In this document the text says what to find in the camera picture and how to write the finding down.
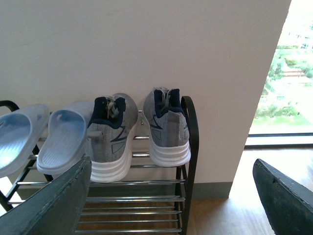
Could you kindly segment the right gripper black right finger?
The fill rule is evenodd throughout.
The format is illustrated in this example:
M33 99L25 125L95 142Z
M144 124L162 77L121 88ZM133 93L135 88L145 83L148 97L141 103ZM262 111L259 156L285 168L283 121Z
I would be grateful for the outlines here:
M276 235L313 233L313 192L261 159L253 178L268 221Z

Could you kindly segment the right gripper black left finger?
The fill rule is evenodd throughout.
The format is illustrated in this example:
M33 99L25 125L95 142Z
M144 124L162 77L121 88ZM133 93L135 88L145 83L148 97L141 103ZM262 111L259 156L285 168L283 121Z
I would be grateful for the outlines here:
M72 235L84 207L91 161L84 157L0 218L2 235Z

